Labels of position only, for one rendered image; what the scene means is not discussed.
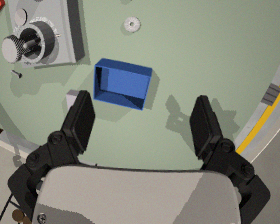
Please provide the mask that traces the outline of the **blue open-top tray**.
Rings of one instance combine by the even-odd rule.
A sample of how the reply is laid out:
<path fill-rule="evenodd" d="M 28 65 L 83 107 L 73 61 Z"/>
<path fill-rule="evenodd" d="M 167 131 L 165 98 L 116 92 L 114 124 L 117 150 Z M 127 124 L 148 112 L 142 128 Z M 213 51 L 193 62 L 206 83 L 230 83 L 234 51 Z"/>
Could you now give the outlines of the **blue open-top tray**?
<path fill-rule="evenodd" d="M 93 100 L 143 111 L 151 75 L 152 68 L 102 58 L 94 65 Z"/>

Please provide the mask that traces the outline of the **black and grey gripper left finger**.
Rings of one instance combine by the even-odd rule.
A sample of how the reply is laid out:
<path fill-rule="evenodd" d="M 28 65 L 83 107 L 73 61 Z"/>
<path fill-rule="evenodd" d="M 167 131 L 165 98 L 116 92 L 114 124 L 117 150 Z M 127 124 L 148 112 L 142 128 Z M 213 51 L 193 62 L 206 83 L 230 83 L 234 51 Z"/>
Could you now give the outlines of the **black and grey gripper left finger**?
<path fill-rule="evenodd" d="M 83 155 L 87 149 L 94 121 L 95 111 L 90 93 L 80 90 L 60 131 L 52 132 L 47 143 L 31 152 L 26 163 L 8 179 L 11 193 L 31 222 L 38 198 L 36 186 L 40 179 L 56 166 L 80 164 L 78 155 Z"/>

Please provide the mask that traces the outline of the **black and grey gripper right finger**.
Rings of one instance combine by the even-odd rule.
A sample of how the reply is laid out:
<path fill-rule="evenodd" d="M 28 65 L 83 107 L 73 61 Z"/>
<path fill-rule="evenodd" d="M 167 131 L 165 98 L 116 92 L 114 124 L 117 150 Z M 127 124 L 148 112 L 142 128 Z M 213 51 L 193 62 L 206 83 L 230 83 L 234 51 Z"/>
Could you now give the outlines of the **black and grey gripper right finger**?
<path fill-rule="evenodd" d="M 251 224 L 269 201 L 269 189 L 254 174 L 253 165 L 235 151 L 234 143 L 223 138 L 207 96 L 197 97 L 189 122 L 195 155 L 204 162 L 200 170 L 219 172 L 232 181 L 242 198 L 241 224 Z"/>

